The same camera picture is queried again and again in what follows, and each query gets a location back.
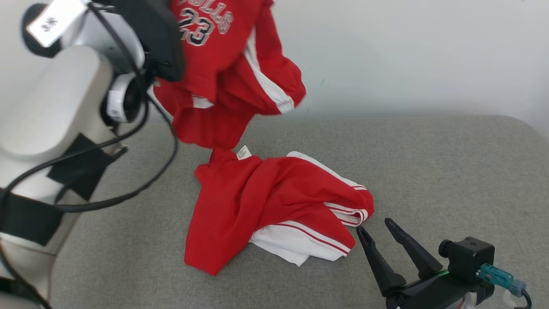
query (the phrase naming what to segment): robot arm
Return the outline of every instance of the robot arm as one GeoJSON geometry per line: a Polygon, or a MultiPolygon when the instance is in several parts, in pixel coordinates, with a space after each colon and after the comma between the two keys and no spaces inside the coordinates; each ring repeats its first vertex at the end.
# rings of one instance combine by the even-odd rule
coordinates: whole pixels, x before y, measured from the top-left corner
{"type": "Polygon", "coordinates": [[[83,15],[49,48],[25,30],[46,5],[33,5],[23,18],[29,50],[53,59],[26,97],[0,121],[1,132],[9,133],[0,136],[0,245],[7,260],[0,264],[1,308],[36,308],[37,297],[25,284],[49,299],[55,257],[79,216],[80,208],[72,205],[88,204],[107,166],[126,151],[119,142],[109,143],[120,137],[119,123],[134,121],[145,106],[137,131],[148,115],[142,88],[156,76],[181,78],[181,43],[166,1],[109,4],[114,6],[102,7],[100,14],[130,52],[141,81],[127,53],[94,14],[83,15]],[[145,53],[142,43],[154,48],[145,53]],[[6,190],[36,166],[105,143],[112,145],[57,162],[6,190]]]}

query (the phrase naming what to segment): white stripe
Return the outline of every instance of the white stripe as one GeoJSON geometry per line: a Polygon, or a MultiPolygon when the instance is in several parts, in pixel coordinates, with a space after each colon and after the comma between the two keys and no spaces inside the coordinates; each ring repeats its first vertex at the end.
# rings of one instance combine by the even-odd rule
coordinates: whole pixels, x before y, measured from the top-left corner
{"type": "Polygon", "coordinates": [[[357,218],[357,217],[354,217],[354,216],[350,216],[346,213],[342,213],[342,212],[339,212],[337,210],[334,210],[332,209],[332,212],[335,214],[336,217],[338,217],[338,219],[342,220],[341,223],[343,223],[343,225],[347,225],[348,227],[357,227],[360,225],[360,221],[362,221],[360,218],[357,218]]]}
{"type": "Polygon", "coordinates": [[[334,203],[329,203],[329,202],[324,202],[324,204],[328,207],[331,207],[331,208],[336,208],[336,209],[340,209],[342,211],[346,211],[345,214],[347,214],[349,217],[356,218],[354,216],[351,216],[351,214],[358,213],[360,215],[359,225],[364,223],[364,221],[366,221],[366,219],[368,219],[368,211],[366,209],[347,208],[345,206],[341,206],[341,205],[334,204],[334,203]]]}
{"type": "Polygon", "coordinates": [[[311,162],[312,164],[320,167],[321,169],[329,172],[332,176],[336,177],[337,179],[343,181],[344,183],[348,184],[349,186],[352,186],[352,187],[356,187],[356,186],[360,186],[360,187],[356,187],[355,189],[356,190],[368,190],[366,189],[363,185],[359,185],[357,184],[356,182],[352,181],[352,180],[349,180],[347,178],[343,178],[341,177],[338,173],[334,172],[333,170],[331,170],[330,168],[328,168],[326,165],[320,163],[319,161],[309,157],[308,155],[306,154],[303,154],[301,152],[297,152],[297,151],[292,151],[290,152],[288,155],[286,155],[287,157],[295,157],[295,158],[300,158],[300,159],[303,159],[305,161],[309,161],[311,162]]]}
{"type": "Polygon", "coordinates": [[[360,211],[362,212],[363,214],[365,214],[365,217],[368,218],[368,211],[366,209],[355,209],[355,208],[349,208],[349,207],[345,207],[345,206],[341,206],[341,205],[338,205],[338,204],[334,204],[334,203],[329,203],[329,202],[324,202],[324,204],[328,207],[331,207],[331,208],[336,208],[336,209],[340,209],[340,210],[345,210],[345,211],[348,211],[348,212],[356,212],[356,211],[360,211]]]}
{"type": "Polygon", "coordinates": [[[294,100],[288,96],[280,86],[270,80],[259,67],[259,60],[257,59],[257,49],[255,47],[255,27],[251,30],[250,37],[246,42],[246,48],[244,49],[244,57],[248,61],[251,67],[251,71],[254,73],[257,82],[263,88],[263,91],[273,101],[281,114],[290,112],[295,109],[294,100]]]}
{"type": "Polygon", "coordinates": [[[295,221],[284,221],[284,222],[280,222],[280,224],[286,224],[286,225],[291,225],[291,226],[293,226],[293,227],[300,228],[300,229],[306,231],[307,233],[311,234],[312,236],[314,236],[314,237],[316,237],[316,238],[318,238],[318,239],[320,239],[320,240],[322,240],[322,241],[325,241],[325,242],[327,242],[327,243],[329,243],[329,244],[332,244],[332,245],[334,245],[334,246],[336,246],[336,247],[342,249],[343,251],[346,251],[346,252],[351,251],[350,248],[348,248],[348,247],[345,246],[344,244],[338,242],[337,240],[331,239],[331,238],[329,238],[329,237],[327,237],[327,236],[324,236],[324,235],[320,234],[319,232],[317,232],[317,231],[315,231],[315,230],[313,230],[313,229],[310,229],[310,228],[304,226],[304,225],[301,224],[301,223],[298,223],[298,222],[295,222],[295,221]]]}

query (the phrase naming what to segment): clothing tag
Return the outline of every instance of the clothing tag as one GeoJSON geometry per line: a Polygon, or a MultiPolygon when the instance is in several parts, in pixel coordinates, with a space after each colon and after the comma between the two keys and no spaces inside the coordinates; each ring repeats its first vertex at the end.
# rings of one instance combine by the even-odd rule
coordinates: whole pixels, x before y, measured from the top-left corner
{"type": "Polygon", "coordinates": [[[237,157],[239,160],[251,157],[251,153],[246,145],[244,145],[244,147],[237,152],[237,157]]]}
{"type": "Polygon", "coordinates": [[[84,0],[54,0],[27,31],[43,46],[50,47],[85,11],[84,0]]]}

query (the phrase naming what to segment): white fabric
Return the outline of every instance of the white fabric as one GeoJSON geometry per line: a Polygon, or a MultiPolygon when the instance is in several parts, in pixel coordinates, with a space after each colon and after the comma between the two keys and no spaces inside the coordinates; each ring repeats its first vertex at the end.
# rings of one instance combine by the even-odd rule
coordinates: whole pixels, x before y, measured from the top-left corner
{"type": "MultiPolygon", "coordinates": [[[[309,161],[355,188],[355,190],[366,190],[364,186],[341,177],[324,164],[306,154],[292,151],[287,157],[296,157],[309,161]]],[[[357,227],[368,218],[368,212],[364,209],[351,209],[329,202],[325,202],[324,204],[332,210],[344,225],[357,227]]],[[[259,229],[251,236],[249,242],[297,266],[301,266],[309,256],[335,261],[341,256],[347,256],[351,250],[342,243],[294,221],[271,224],[259,229]]]]}
{"type": "Polygon", "coordinates": [[[210,108],[212,106],[214,106],[214,104],[212,102],[210,102],[210,100],[208,100],[207,98],[193,97],[193,107],[194,108],[207,109],[207,108],[210,108]]]}

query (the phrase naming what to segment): gray cushion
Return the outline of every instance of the gray cushion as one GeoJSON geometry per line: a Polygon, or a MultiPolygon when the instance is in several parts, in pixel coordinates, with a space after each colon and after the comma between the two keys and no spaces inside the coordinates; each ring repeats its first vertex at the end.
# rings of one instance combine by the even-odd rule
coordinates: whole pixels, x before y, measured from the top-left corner
{"type": "MultiPolygon", "coordinates": [[[[149,124],[127,144],[130,153],[109,170],[96,200],[136,188],[171,151],[163,124],[149,124]]],[[[495,265],[529,284],[537,308],[549,302],[543,228],[549,223],[549,145],[522,122],[479,116],[270,119],[253,122],[243,144],[262,158],[300,151],[366,185],[376,213],[364,226],[408,282],[417,279],[417,270],[387,231],[385,217],[437,257],[443,239],[473,236],[494,244],[495,265]]],[[[185,237],[200,191],[193,170],[210,151],[181,148],[149,190],[82,216],[55,267],[56,309],[385,308],[360,244],[347,258],[311,257],[300,268],[254,245],[216,277],[186,266],[185,237]]],[[[502,294],[496,289],[479,308],[504,308],[502,294]]]]}

